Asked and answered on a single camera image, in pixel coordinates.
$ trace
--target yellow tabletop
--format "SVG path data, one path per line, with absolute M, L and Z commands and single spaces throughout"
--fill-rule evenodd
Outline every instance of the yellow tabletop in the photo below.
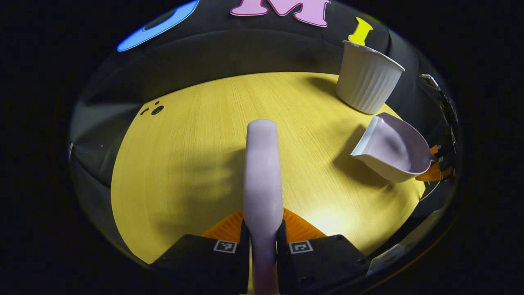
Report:
M 145 103 L 124 137 L 111 186 L 130 250 L 152 263 L 182 235 L 200 235 L 242 208 L 247 124 L 256 119 L 278 126 L 284 207 L 366 255 L 382 245 L 424 184 L 390 183 L 350 156 L 373 116 L 336 96 L 337 77 L 259 73 Z M 398 117 L 388 106 L 380 112 Z

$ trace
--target dustpan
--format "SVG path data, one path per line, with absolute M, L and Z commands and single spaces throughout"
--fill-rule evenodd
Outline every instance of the dustpan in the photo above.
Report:
M 407 181 L 437 161 L 413 126 L 387 113 L 372 118 L 351 156 L 391 182 Z

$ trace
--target wood grain surface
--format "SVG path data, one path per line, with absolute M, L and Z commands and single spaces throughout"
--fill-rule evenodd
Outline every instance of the wood grain surface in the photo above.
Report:
M 382 245 L 424 184 L 390 183 L 350 156 L 373 116 L 342 102 L 336 81 L 324 73 L 259 73 L 145 103 L 122 142 L 111 186 L 130 250 L 152 263 L 183 234 L 200 235 L 242 208 L 247 124 L 256 119 L 278 126 L 284 207 L 327 235 L 343 234 L 366 255 Z M 379 112 L 398 117 L 386 105 Z

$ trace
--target pink handle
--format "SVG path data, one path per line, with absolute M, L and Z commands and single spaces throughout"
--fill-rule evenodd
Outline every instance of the pink handle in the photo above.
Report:
M 277 125 L 269 120 L 247 126 L 243 214 L 253 248 L 255 294 L 278 294 L 275 243 L 283 219 L 282 179 Z

